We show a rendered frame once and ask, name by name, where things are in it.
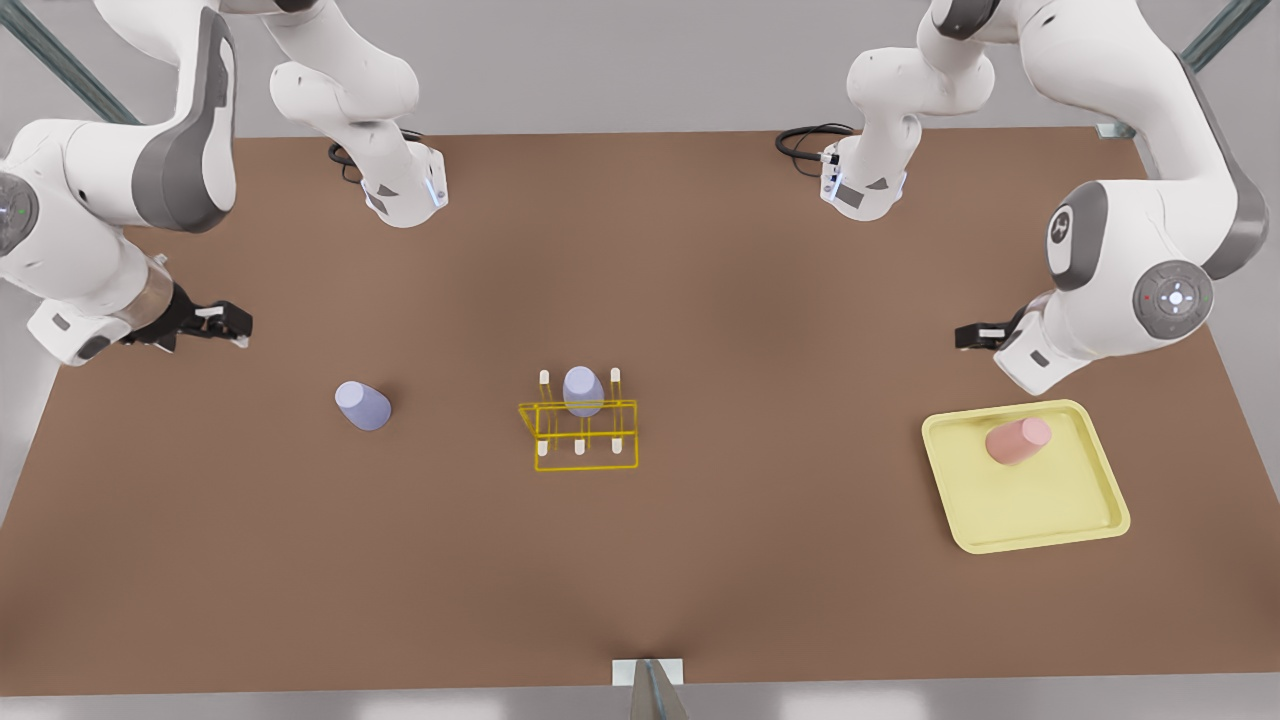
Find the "pink cup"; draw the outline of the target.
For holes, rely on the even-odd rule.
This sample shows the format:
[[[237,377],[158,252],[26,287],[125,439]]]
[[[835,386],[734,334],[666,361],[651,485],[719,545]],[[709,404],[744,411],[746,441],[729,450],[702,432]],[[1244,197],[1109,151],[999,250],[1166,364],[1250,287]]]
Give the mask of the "pink cup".
[[[1036,456],[1052,438],[1046,420],[1024,416],[991,429],[986,436],[986,451],[996,462],[1011,466]]]

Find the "lavender cup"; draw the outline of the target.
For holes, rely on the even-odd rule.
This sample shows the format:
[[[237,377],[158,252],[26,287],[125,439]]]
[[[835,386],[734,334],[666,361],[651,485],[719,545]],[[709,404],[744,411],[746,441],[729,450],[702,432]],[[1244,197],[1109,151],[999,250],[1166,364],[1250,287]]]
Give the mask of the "lavender cup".
[[[343,415],[361,430],[378,430],[390,420],[389,398],[365,383],[343,382],[335,389],[334,400]]]
[[[566,372],[562,397],[566,409],[575,416],[594,416],[602,410],[604,396],[602,380],[590,368],[573,366]]]

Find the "pale yellow tray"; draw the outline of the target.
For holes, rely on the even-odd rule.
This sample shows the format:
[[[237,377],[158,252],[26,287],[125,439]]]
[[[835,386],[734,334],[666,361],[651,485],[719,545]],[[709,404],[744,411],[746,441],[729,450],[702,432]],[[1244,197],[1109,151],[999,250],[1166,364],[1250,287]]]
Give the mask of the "pale yellow tray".
[[[1050,442],[1006,465],[987,437],[1010,423],[1041,419]],[[928,416],[922,438],[956,544],[997,553],[1125,534],[1132,515],[1088,411],[1059,398]]]

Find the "silver frame post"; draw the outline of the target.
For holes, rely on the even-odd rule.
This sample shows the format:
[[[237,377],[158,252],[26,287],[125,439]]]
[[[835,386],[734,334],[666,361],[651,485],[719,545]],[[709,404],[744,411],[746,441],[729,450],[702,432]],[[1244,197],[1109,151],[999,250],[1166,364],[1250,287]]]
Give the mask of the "silver frame post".
[[[612,685],[631,688],[628,720],[690,720],[677,692],[682,659],[614,659]]]
[[[0,0],[0,27],[65,85],[101,120],[140,126],[140,120],[41,22],[22,0]]]
[[[1271,1],[1229,0],[1187,45],[1180,58],[1193,73],[1201,73]]]

